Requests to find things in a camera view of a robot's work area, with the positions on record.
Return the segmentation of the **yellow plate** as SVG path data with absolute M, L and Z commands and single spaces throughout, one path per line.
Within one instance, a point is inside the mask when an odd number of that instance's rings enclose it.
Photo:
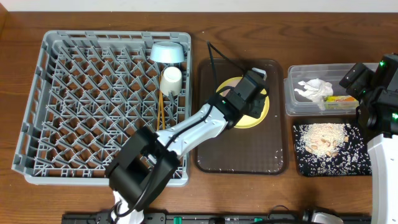
M 216 91 L 219 92 L 222 88 L 226 87 L 226 86 L 231 86 L 231 87 L 235 87 L 238 82 L 240 81 L 240 79 L 242 79 L 242 77 L 233 77 L 233 78 L 229 78 L 226 81 L 224 81 L 217 89 Z M 253 118 L 250 117 L 248 115 L 244 115 L 239 121 L 238 123 L 235 125 L 235 128 L 252 128 L 256 125 L 258 125 L 259 123 L 261 123 L 265 117 L 268 114 L 270 108 L 270 100 L 269 97 L 267 96 L 265 99 L 265 104 L 261 113 L 261 116 L 259 118 Z

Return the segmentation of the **green yellow snack wrapper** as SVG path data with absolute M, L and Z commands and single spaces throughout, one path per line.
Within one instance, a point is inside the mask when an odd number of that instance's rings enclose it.
M 327 96 L 324 101 L 328 110 L 353 110 L 359 105 L 352 96 Z

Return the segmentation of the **white paper napkin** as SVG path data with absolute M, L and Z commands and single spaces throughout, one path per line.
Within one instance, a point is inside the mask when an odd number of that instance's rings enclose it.
M 333 96 L 333 85 L 330 82 L 323 81 L 319 78 L 311 79 L 307 82 L 300 81 L 298 84 L 303 86 L 304 90 L 295 88 L 294 91 L 304 98 L 316 103 L 318 107 L 324 111 L 325 99 L 329 96 Z

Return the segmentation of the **cream white cup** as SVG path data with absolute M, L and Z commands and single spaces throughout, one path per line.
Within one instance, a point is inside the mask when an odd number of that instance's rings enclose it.
M 162 75 L 160 91 L 169 96 L 177 96 L 182 90 L 182 72 L 177 67 L 167 67 Z

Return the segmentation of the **wooden chopstick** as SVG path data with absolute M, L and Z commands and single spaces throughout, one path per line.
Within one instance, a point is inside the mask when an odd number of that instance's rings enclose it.
M 162 91 L 160 89 L 160 83 L 161 83 L 161 78 L 162 78 L 162 73 L 159 76 L 159 102 L 158 102 L 158 112 L 157 112 L 157 126 L 156 126 L 156 131 L 160 129 L 160 120 L 161 120 L 161 111 L 162 111 L 162 104 L 163 104 L 163 96 L 162 96 Z
M 160 90 L 160 112 L 162 120 L 162 129 L 165 129 L 164 95 Z

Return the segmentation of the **light blue bowl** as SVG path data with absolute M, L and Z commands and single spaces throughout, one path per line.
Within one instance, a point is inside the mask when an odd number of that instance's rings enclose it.
M 175 42 L 156 42 L 152 46 L 150 59 L 160 63 L 181 63 L 185 60 L 183 47 Z

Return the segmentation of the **pink bowl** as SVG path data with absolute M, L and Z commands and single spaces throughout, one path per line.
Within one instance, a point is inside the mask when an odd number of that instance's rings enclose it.
M 263 78 L 263 80 L 266 80 L 266 78 L 267 78 L 267 73 L 266 73 L 265 70 L 262 70 L 262 69 L 253 67 L 253 68 L 252 68 L 252 71 L 254 71 L 254 72 L 256 72 L 258 75 L 260 75 L 260 76 Z

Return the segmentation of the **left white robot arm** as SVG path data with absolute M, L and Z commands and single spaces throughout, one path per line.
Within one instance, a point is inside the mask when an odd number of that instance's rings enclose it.
M 141 223 L 144 209 L 165 189 L 180 158 L 235 127 L 243 116 L 259 118 L 267 97 L 264 88 L 224 87 L 185 121 L 155 133 L 148 128 L 136 131 L 105 171 L 115 197 L 110 221 Z

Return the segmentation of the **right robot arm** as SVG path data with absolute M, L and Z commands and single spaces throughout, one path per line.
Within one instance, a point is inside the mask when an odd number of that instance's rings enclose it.
M 358 109 L 372 168 L 372 224 L 397 223 L 397 54 L 386 54 Z

